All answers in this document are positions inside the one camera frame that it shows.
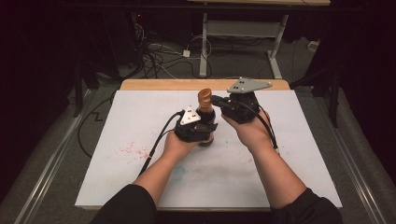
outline gray plastic piece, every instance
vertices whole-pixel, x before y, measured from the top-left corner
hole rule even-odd
[[[227,89],[229,93],[247,93],[272,87],[271,82],[261,82],[250,78],[239,78],[230,88]]]

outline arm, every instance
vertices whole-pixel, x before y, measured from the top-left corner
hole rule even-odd
[[[268,122],[267,116],[260,115]],[[343,223],[340,212],[326,198],[319,198],[274,150],[268,132],[258,119],[238,124],[223,116],[253,155],[272,210],[272,223]]]
[[[260,115],[268,123],[263,111]],[[254,119],[250,123],[238,124],[226,116],[223,118],[235,128],[242,144],[252,154],[271,206],[282,208],[293,203],[306,186],[276,153],[262,123]]]
[[[156,206],[174,166],[198,144],[182,142],[173,131],[169,132],[161,157],[132,185],[114,195],[91,223],[155,223]]]
[[[156,160],[145,173],[139,176],[133,184],[143,187],[151,195],[158,205],[169,176],[175,165],[183,160],[193,147],[198,146],[196,143],[186,143],[178,139],[173,131],[166,136],[163,154]]]

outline black sleeve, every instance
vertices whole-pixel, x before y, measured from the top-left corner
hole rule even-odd
[[[319,198],[312,189],[306,189],[293,203],[282,209],[272,209],[273,224],[339,224],[343,223],[338,209],[326,198]]]
[[[157,208],[149,193],[128,185],[99,210],[91,223],[156,223]]]

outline silver metal plate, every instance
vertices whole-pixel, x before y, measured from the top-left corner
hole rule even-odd
[[[230,88],[227,89],[229,93],[247,93],[272,87],[271,82],[261,82],[255,79],[239,78]]]
[[[181,118],[180,125],[186,125],[186,124],[189,124],[189,123],[193,123],[193,122],[198,121],[200,119],[201,119],[201,117],[189,105],[187,107],[187,109],[185,110],[185,112],[184,112],[183,118]]]

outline white board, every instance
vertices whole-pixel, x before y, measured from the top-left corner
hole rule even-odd
[[[110,109],[76,206],[100,207],[138,176],[163,125],[177,111],[198,106],[198,91],[118,91]],[[294,91],[256,91],[271,116],[280,154],[320,197],[342,207]],[[226,91],[213,91],[228,96]],[[174,169],[159,209],[269,208],[248,150],[215,107],[215,141],[196,147]],[[175,127],[178,117],[170,123]],[[163,152],[164,138],[151,163]]]

